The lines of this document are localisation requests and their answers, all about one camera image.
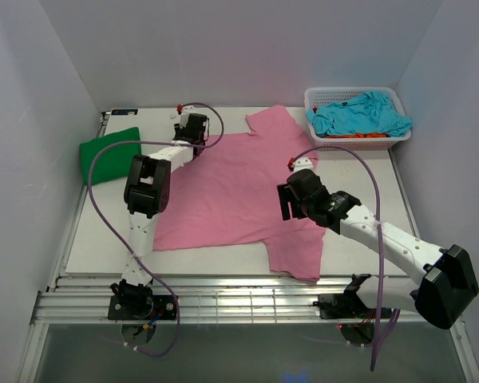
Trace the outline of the pink t shirt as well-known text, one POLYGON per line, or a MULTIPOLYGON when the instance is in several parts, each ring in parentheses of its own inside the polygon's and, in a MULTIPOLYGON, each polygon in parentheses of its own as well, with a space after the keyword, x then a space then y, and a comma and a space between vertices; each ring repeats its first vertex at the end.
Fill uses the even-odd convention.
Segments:
POLYGON ((153 240, 156 251, 262 242, 269 267, 319 279, 325 230, 309 219, 285 221, 277 187, 289 159, 311 146, 282 105, 248 115, 249 132, 221 141, 171 174, 170 197, 153 240))

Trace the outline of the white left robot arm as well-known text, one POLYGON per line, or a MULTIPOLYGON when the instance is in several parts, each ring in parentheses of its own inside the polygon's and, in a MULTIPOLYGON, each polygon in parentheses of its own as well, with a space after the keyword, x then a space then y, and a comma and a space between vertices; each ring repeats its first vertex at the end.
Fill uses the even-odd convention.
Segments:
POLYGON ((277 187, 287 176, 285 158, 307 139, 283 107, 251 115, 247 124, 249 132, 206 145, 207 117, 183 113, 171 146, 134 156, 124 193, 133 250, 124 285, 148 285, 140 260, 154 250, 254 242, 265 244, 271 270, 315 276, 300 247, 302 227, 281 219, 277 187))

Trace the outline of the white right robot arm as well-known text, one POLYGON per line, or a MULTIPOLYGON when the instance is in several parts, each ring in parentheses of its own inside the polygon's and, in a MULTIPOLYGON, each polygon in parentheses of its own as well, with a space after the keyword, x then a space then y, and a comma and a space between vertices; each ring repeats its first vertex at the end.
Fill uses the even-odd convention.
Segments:
POLYGON ((330 193, 310 169, 291 175, 277 187, 285 220, 309 219, 372 251, 404 271, 408 282, 384 282, 381 276, 354 275, 342 294, 319 299, 335 316, 362 317, 380 306, 420 314, 439 329, 449 329, 479 293, 469 253, 458 245, 445 249, 390 223, 379 223, 369 208, 345 191, 330 193))

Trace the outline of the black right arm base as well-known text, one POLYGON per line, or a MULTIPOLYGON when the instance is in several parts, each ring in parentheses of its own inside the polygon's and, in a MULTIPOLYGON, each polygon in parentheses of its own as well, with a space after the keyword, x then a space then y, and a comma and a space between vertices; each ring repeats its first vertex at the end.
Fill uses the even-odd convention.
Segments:
POLYGON ((320 294, 312 302, 321 319, 354 319, 356 322, 340 323, 344 339, 357 347, 371 346, 374 341, 376 309, 368 308, 357 296, 357 287, 346 288, 341 294, 320 294))

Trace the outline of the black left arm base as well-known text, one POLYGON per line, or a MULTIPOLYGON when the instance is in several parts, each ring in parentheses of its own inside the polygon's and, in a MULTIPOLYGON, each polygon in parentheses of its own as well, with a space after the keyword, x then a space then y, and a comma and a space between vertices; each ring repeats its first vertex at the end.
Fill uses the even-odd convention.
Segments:
POLYGON ((176 305, 171 295, 147 297, 139 306, 112 296, 106 318, 121 324, 124 342, 132 346, 147 345, 159 324, 176 321, 176 305))

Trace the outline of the blue label sticker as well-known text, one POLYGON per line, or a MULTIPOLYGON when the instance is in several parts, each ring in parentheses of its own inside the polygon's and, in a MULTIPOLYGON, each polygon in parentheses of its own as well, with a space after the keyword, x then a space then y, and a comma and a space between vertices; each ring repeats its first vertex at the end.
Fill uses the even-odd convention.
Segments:
POLYGON ((137 114, 137 109, 113 109, 111 111, 112 116, 136 116, 137 114))

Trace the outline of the green folded t shirt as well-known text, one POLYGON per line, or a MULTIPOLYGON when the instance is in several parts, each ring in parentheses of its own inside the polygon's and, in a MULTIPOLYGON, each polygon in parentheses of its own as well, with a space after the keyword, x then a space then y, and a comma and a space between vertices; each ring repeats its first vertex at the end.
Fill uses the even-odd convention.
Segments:
MULTIPOLYGON (((100 150, 117 142, 140 139, 139 128, 131 127, 80 144, 80 165, 84 185, 88 185, 91 163, 100 150)), ((141 144, 122 144, 107 150, 95 163, 92 184, 126 177, 129 174, 132 158, 140 154, 141 144)))

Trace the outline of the orange t shirt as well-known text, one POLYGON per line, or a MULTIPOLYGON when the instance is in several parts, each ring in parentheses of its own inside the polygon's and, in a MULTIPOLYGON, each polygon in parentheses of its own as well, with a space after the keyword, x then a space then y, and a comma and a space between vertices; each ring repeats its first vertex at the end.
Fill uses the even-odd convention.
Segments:
POLYGON ((351 135, 328 135, 325 136, 326 139, 368 139, 368 138, 389 138, 388 135, 384 133, 355 133, 351 135))

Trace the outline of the white plastic basket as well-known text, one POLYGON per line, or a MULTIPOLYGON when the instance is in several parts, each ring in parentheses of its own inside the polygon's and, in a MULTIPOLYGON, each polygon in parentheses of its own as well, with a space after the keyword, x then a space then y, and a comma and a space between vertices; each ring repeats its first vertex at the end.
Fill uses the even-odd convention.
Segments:
MULTIPOLYGON (((320 106, 329 105, 334 102, 343 103, 349 99, 356 97, 362 93, 369 91, 380 91, 385 93, 389 100, 391 108, 400 116, 405 116, 405 110, 396 92, 387 87, 314 87, 304 92, 304 107, 306 110, 318 108, 320 106)), ((411 137, 411 131, 408 131, 401 137, 374 137, 368 136, 363 138, 347 138, 347 137, 320 137, 316 134, 312 123, 307 119, 307 131, 311 141, 315 145, 336 145, 341 148, 349 148, 352 150, 387 150, 404 142, 411 137)))

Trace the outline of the blue t shirt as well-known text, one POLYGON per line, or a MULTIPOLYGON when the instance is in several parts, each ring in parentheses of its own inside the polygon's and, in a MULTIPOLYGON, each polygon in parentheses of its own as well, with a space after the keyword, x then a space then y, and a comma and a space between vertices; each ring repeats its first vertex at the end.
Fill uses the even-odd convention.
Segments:
POLYGON ((410 117, 398 113, 386 92, 368 91, 349 100, 308 109, 306 118, 317 136, 384 135, 403 137, 410 117))

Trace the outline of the aluminium frame rail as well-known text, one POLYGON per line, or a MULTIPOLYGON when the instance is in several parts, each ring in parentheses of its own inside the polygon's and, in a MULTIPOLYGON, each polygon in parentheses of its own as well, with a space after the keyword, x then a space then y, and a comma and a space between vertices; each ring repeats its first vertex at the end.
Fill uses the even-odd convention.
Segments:
MULTIPOLYGON (((34 324, 97 324, 107 321, 110 285, 116 277, 61 277, 38 295, 34 324)), ((164 278, 180 303, 183 324, 318 323, 320 294, 339 293, 348 278, 322 278, 316 284, 289 277, 164 278)))

